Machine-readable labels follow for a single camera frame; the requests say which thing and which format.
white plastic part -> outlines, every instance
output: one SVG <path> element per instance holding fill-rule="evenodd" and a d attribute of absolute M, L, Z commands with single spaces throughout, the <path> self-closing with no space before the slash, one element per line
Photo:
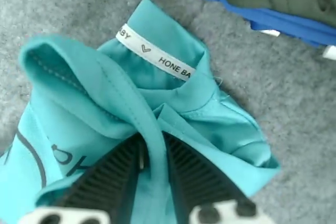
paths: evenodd
<path fill-rule="evenodd" d="M 61 207 L 40 207 L 22 217 L 18 224 L 40 224 L 46 217 L 58 215 L 59 224 L 83 224 L 89 219 L 99 221 L 99 224 L 110 224 L 108 214 L 100 210 L 61 208 Z"/>
<path fill-rule="evenodd" d="M 274 37 L 279 37 L 279 35 L 280 35 L 279 31 L 272 30 L 272 29 L 259 30 L 259 32 L 261 32 L 263 34 L 272 35 Z"/>
<path fill-rule="evenodd" d="M 222 201 L 213 204 L 219 212 L 221 221 L 216 224 L 275 224 L 266 214 L 260 209 L 257 209 L 257 214 L 254 217 L 240 217 L 236 213 L 237 202 L 235 200 Z M 200 207 L 195 207 L 189 218 L 190 224 L 203 224 L 198 218 Z"/>
<path fill-rule="evenodd" d="M 330 60 L 336 60 L 336 46 L 327 46 L 324 50 L 323 57 Z"/>

stitching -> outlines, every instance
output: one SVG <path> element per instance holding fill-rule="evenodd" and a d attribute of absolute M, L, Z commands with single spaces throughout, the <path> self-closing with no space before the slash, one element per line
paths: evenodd
<path fill-rule="evenodd" d="M 89 97 L 88 92 L 81 86 L 77 85 L 73 80 L 70 80 L 70 75 L 69 77 L 65 77 L 63 74 L 60 74 L 59 72 L 56 72 L 56 70 L 51 69 L 50 67 L 46 66 L 36 55 L 33 55 L 33 59 L 43 68 L 43 70 L 45 70 L 47 73 L 49 74 L 53 74 L 55 77 L 57 77 L 59 80 L 66 82 L 70 85 L 72 85 L 74 88 L 76 88 L 78 91 L 80 91 L 82 94 L 84 94 L 88 99 L 90 99 L 90 101 L 92 101 L 96 107 L 98 107 L 105 115 L 109 116 L 112 119 L 118 120 L 120 121 L 121 119 L 118 118 L 117 116 L 109 113 L 108 111 L 106 111 L 105 109 L 103 109 L 102 107 L 98 106 L 94 100 Z"/>

black print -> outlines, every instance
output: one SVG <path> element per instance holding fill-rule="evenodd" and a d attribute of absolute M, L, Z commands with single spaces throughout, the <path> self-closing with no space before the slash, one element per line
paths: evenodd
<path fill-rule="evenodd" d="M 122 27 L 120 28 L 119 33 L 121 36 L 125 37 L 125 39 L 131 37 L 131 35 L 129 35 L 124 29 L 122 29 Z"/>
<path fill-rule="evenodd" d="M 11 153 L 10 153 L 10 152 L 11 152 L 11 150 L 12 150 L 12 145 L 9 147 L 9 149 L 8 149 L 8 151 L 7 151 L 7 156 L 6 156 L 6 159 L 5 159 L 5 163 L 4 163 L 4 165 L 5 165 L 5 164 L 7 164 L 7 162 L 8 162 L 9 155 L 11 154 Z"/>
<path fill-rule="evenodd" d="M 142 52 L 150 52 L 150 51 L 152 51 L 150 48 L 145 48 L 144 44 L 141 45 L 141 49 L 142 49 Z"/>
<path fill-rule="evenodd" d="M 165 65 L 166 67 L 173 69 L 176 73 L 180 73 L 183 76 L 187 76 L 190 78 L 191 73 L 188 72 L 187 70 L 183 69 L 181 72 L 181 67 L 178 66 L 177 64 L 172 63 L 170 60 L 164 59 L 163 57 L 161 57 L 159 59 L 159 63 L 162 63 L 163 65 Z"/>
<path fill-rule="evenodd" d="M 72 154 L 71 154 L 71 153 L 66 152 L 66 151 L 62 151 L 62 150 L 58 149 L 56 144 L 53 144 L 51 148 L 52 148 L 52 150 L 54 151 L 54 157 L 55 157 L 55 159 L 57 160 L 57 162 L 59 162 L 59 163 L 62 164 L 62 165 L 67 165 L 67 164 L 69 164 L 69 163 L 71 162 L 71 160 L 72 160 Z M 62 152 L 63 154 L 65 154 L 65 155 L 67 156 L 67 158 L 66 158 L 64 161 L 60 161 L 60 160 L 56 157 L 56 155 L 55 155 L 55 151 Z"/>
<path fill-rule="evenodd" d="M 33 158 L 35 159 L 35 162 L 37 164 L 41 176 L 41 186 L 42 188 L 45 187 L 47 185 L 47 177 L 46 177 L 46 170 L 44 169 L 41 158 L 38 156 L 34 147 L 28 142 L 28 140 L 21 134 L 19 130 L 16 131 L 16 135 L 17 138 L 20 140 L 20 142 L 30 151 Z"/>
<path fill-rule="evenodd" d="M 86 158 L 86 156 L 83 156 L 80 158 L 80 160 L 76 163 L 76 165 L 67 173 L 67 177 L 71 176 L 72 174 L 75 173 L 75 171 L 77 170 L 85 170 L 88 169 L 89 166 L 82 166 L 81 163 L 84 161 L 84 159 Z"/>

seam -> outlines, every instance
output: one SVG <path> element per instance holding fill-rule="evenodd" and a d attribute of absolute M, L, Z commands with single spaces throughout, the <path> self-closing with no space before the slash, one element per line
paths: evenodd
<path fill-rule="evenodd" d="M 243 115 L 242 113 L 238 112 L 238 111 L 235 111 L 233 110 L 232 108 L 230 108 L 229 106 L 219 102 L 222 106 L 226 107 L 227 109 L 239 114 L 240 116 L 242 116 L 247 122 L 249 122 L 253 128 L 261 135 L 261 139 L 263 142 L 266 142 L 265 140 L 265 137 L 264 137 L 264 134 L 263 132 L 261 131 L 261 129 L 259 127 L 257 127 L 255 124 L 256 122 L 252 121 L 250 118 L 246 117 L 245 115 Z M 214 115 L 214 116 L 205 116 L 205 114 L 208 112 L 208 110 L 206 111 L 201 111 L 201 112 L 197 112 L 197 111 L 194 111 L 193 114 L 191 115 L 187 115 L 188 112 L 185 112 L 183 113 L 183 115 L 186 117 L 186 118 L 189 118 L 189 119 L 195 119 L 195 118 L 200 118 L 202 117 L 202 119 L 220 119 L 221 116 L 218 116 L 218 115 Z"/>
<path fill-rule="evenodd" d="M 238 147 L 238 148 L 235 148 L 233 151 L 231 151 L 229 154 L 230 155 L 233 155 L 234 156 L 234 152 L 236 152 L 236 151 L 238 151 L 239 149 L 241 149 L 241 148 L 244 148 L 244 147 L 246 147 L 246 146 L 248 146 L 248 145 L 250 145 L 250 144 L 255 144 L 255 143 L 264 143 L 264 144 L 267 144 L 265 141 L 262 141 L 262 140 L 258 140 L 258 141 L 254 141 L 254 142 L 249 142 L 249 143 L 247 143 L 247 144 L 244 144 L 244 145 L 242 145 L 242 146 L 240 146 L 240 147 Z"/>
<path fill-rule="evenodd" d="M 65 77 L 63 74 L 60 74 L 56 70 L 52 69 L 51 67 L 46 66 L 36 55 L 33 55 L 33 59 L 38 63 L 39 66 L 43 68 L 47 73 L 53 74 L 55 77 L 57 77 L 59 80 L 68 83 L 69 85 L 76 88 L 78 91 L 80 91 L 82 94 L 84 94 L 91 102 L 94 103 L 94 105 L 101 110 L 105 115 L 109 116 L 112 119 L 120 121 L 121 119 L 117 116 L 109 113 L 99 105 L 95 103 L 95 101 L 89 96 L 88 92 L 81 86 L 77 85 L 74 81 L 70 80 L 69 77 Z"/>
<path fill-rule="evenodd" d="M 146 131 L 144 131 L 143 130 L 143 128 L 142 128 L 142 126 L 141 126 L 141 124 L 139 123 L 139 120 L 138 120 L 138 118 L 135 116 L 135 114 L 133 113 L 133 111 L 131 110 L 131 108 L 129 107 L 129 105 L 125 102 L 125 99 L 124 99 L 124 96 L 122 95 L 122 93 L 119 91 L 119 89 L 117 89 L 117 87 L 112 83 L 112 81 L 110 80 L 110 78 L 108 77 L 108 75 L 107 75 L 107 73 L 105 72 L 105 70 L 103 69 L 103 67 L 102 67 L 102 65 L 100 64 L 100 62 L 96 59 L 96 63 L 99 65 L 99 67 L 100 67 L 100 69 L 101 69 L 101 71 L 102 71 L 102 73 L 104 74 L 104 76 L 106 77 L 106 79 L 107 79 L 107 81 L 114 87 L 114 89 L 116 90 L 116 92 L 118 93 L 118 95 L 119 95 L 119 97 L 122 99 L 122 101 L 124 102 L 124 105 L 125 105 L 125 107 L 128 109 L 128 111 L 132 114 L 132 116 L 133 116 L 133 118 L 134 118 L 134 120 L 135 120 L 135 122 L 136 122 L 136 124 L 137 124 L 137 126 L 140 128 L 140 130 L 143 132 L 143 134 L 144 134 L 144 138 L 146 139 L 146 138 L 148 138 L 148 135 L 147 135 L 147 133 L 146 133 Z M 124 81 L 126 81 L 128 84 L 129 84 L 129 82 L 128 82 L 128 80 L 123 76 L 123 78 L 124 78 Z M 146 216 L 148 216 L 148 212 L 149 212 L 149 210 L 150 210 L 150 207 L 147 207 L 147 214 L 146 214 Z"/>

white label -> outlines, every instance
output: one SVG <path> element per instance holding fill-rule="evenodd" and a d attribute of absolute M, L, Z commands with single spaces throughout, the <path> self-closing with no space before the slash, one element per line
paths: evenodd
<path fill-rule="evenodd" d="M 187 81 L 195 72 L 194 68 L 142 38 L 127 24 L 120 28 L 115 38 L 144 60 L 181 80 Z"/>
<path fill-rule="evenodd" d="M 271 30 L 271 29 L 266 29 L 266 30 L 260 30 L 259 32 L 263 33 L 263 34 L 268 34 L 268 35 L 272 35 L 274 37 L 279 37 L 280 32 L 276 31 L 276 30 Z"/>
<path fill-rule="evenodd" d="M 336 60 L 336 46 L 327 46 L 324 50 L 323 57 L 330 60 Z"/>

